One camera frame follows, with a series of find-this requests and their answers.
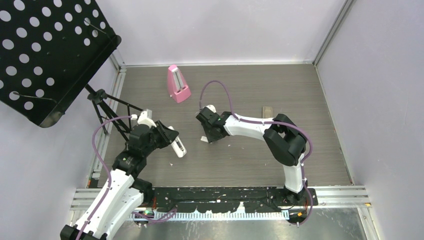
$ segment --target music stand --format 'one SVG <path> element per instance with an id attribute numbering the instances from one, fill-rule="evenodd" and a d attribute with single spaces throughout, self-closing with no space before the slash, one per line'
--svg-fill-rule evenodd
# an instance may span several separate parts
<path id="1" fill-rule="evenodd" d="M 100 122 L 97 106 L 116 116 L 88 85 L 121 43 L 94 0 L 3 1 L 0 29 L 0 101 L 48 128 L 86 88 Z M 115 126 L 122 136 L 131 128 Z"/>

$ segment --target hole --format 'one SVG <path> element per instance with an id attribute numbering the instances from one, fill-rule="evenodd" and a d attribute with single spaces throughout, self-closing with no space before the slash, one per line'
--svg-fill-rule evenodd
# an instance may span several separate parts
<path id="1" fill-rule="evenodd" d="M 39 52 L 41 51 L 41 45 L 38 42 L 34 42 L 32 45 L 32 50 L 34 50 L 35 52 Z"/>
<path id="2" fill-rule="evenodd" d="M 30 61 L 30 57 L 26 54 L 19 55 L 19 61 L 23 64 L 27 64 Z"/>
<path id="3" fill-rule="evenodd" d="M 32 82 L 31 82 L 31 80 L 29 80 L 28 78 L 24 78 L 24 79 L 22 80 L 22 86 L 24 86 L 25 88 L 29 88 L 29 87 L 31 87 L 31 84 L 32 84 Z"/>
<path id="4" fill-rule="evenodd" d="M 86 26 L 89 26 L 92 22 L 90 21 L 90 19 L 88 17 L 84 18 L 84 24 Z"/>
<path id="5" fill-rule="evenodd" d="M 9 93 L 10 100 L 16 101 L 19 99 L 19 95 L 14 94 L 14 91 Z"/>
<path id="6" fill-rule="evenodd" d="M 88 39 L 88 38 L 84 39 L 84 45 L 90 46 L 90 39 Z"/>
<path id="7" fill-rule="evenodd" d="M 41 12 L 46 17 L 50 17 L 50 15 L 52 15 L 52 11 L 50 11 L 50 8 L 46 6 L 41 9 Z"/>
<path id="8" fill-rule="evenodd" d="M 12 19 L 11 14 L 8 11 L 1 10 L 0 11 L 0 19 L 9 22 Z"/>
<path id="9" fill-rule="evenodd" d="M 83 8 L 81 7 L 81 5 L 76 4 L 75 5 L 75 12 L 80 14 L 82 11 L 83 11 Z"/>
<path id="10" fill-rule="evenodd" d="M 43 69 L 39 66 L 34 67 L 34 73 L 37 76 L 40 76 L 41 74 L 43 74 Z"/>
<path id="11" fill-rule="evenodd" d="M 72 14 L 70 14 L 69 12 L 65 13 L 65 19 L 68 22 L 72 21 Z"/>
<path id="12" fill-rule="evenodd" d="M 38 89 L 35 91 L 35 95 L 39 98 L 42 98 L 44 96 L 44 91 L 42 89 Z"/>
<path id="13" fill-rule="evenodd" d="M 97 18 L 99 16 L 99 11 L 96 9 L 93 10 L 93 17 Z"/>
<path id="14" fill-rule="evenodd" d="M 30 101 L 27 101 L 27 102 L 25 102 L 25 104 L 23 105 L 23 107 L 24 107 L 26 110 L 31 110 L 31 109 L 33 109 L 33 107 L 34 107 L 34 104 L 33 104 L 32 102 L 30 102 Z"/>
<path id="15" fill-rule="evenodd" d="M 27 30 L 25 30 L 22 27 L 19 27 L 18 29 L 16 29 L 16 34 L 21 38 L 25 38 L 28 35 Z"/>
<path id="16" fill-rule="evenodd" d="M 33 26 L 33 27 L 38 27 L 40 25 L 40 21 L 38 18 L 36 18 L 35 16 L 32 16 L 29 19 L 29 23 Z"/>
<path id="17" fill-rule="evenodd" d="M 13 5 L 19 11 L 22 11 L 25 9 L 25 4 L 21 0 L 15 0 L 13 2 Z"/>
<path id="18" fill-rule="evenodd" d="M 62 26 L 62 23 L 60 23 L 60 22 L 56 22 L 56 23 L 54 24 L 54 28 L 55 28 L 57 31 L 62 31 L 62 29 L 64 29 L 64 26 Z"/>
<path id="19" fill-rule="evenodd" d="M 62 7 L 62 1 L 61 0 L 53 0 L 53 3 L 58 8 Z"/>
<path id="20" fill-rule="evenodd" d="M 50 32 L 48 32 L 48 31 L 46 31 L 42 36 L 44 37 L 44 39 L 46 41 L 51 41 L 53 39 L 52 34 Z"/>
<path id="21" fill-rule="evenodd" d="M 49 77 L 49 78 L 47 78 L 45 83 L 49 86 L 53 86 L 53 84 L 55 84 L 55 80 L 53 78 Z"/>
<path id="22" fill-rule="evenodd" d="M 76 27 L 75 27 L 75 33 L 76 33 L 76 34 L 80 35 L 82 32 L 83 32 L 83 30 L 81 29 L 81 27 L 80 27 L 80 26 L 76 26 Z"/>
<path id="23" fill-rule="evenodd" d="M 9 39 L 5 39 L 3 40 L 3 47 L 7 50 L 11 50 L 14 48 L 14 44 L 13 41 L 9 40 Z"/>
<path id="24" fill-rule="evenodd" d="M 15 76 L 18 73 L 18 70 L 14 66 L 8 66 L 6 67 L 6 73 L 9 76 Z"/>

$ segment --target black mounting base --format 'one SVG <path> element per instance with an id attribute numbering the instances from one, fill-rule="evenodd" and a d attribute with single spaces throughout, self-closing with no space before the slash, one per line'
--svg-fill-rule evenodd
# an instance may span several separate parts
<path id="1" fill-rule="evenodd" d="M 62 231 L 60 231 L 60 240 L 76 240 L 77 235 L 80 232 L 80 230 L 77 229 L 77 226 L 69 226 L 65 225 L 62 228 Z M 108 235 L 104 233 L 100 238 L 94 237 L 93 232 L 85 233 L 83 232 L 80 240 L 106 240 Z"/>
<path id="2" fill-rule="evenodd" d="M 312 196 L 316 196 L 315 189 L 308 189 Z M 233 213 L 243 202 L 246 213 L 276 213 L 294 205 L 287 201 L 284 189 L 275 186 L 156 187 L 154 192 L 156 207 L 160 212 L 177 207 L 179 213 L 193 213 L 195 210 L 200 213 L 210 210 L 213 213 Z M 304 194 L 295 205 L 305 206 L 307 198 L 308 195 Z M 312 204 L 318 205 L 316 197 Z"/>

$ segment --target metal floor plate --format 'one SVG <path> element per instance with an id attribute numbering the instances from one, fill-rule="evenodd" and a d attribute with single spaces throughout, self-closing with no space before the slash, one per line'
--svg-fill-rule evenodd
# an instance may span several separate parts
<path id="1" fill-rule="evenodd" d="M 115 240 L 365 240 L 356 208 L 314 209 L 297 228 L 285 220 L 169 221 L 139 227 L 126 221 Z"/>

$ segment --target small wooden block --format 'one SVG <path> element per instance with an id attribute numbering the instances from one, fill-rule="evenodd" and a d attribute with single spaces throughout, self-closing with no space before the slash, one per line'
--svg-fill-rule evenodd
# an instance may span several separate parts
<path id="1" fill-rule="evenodd" d="M 271 106 L 262 107 L 262 118 L 269 119 L 273 117 L 273 108 Z"/>

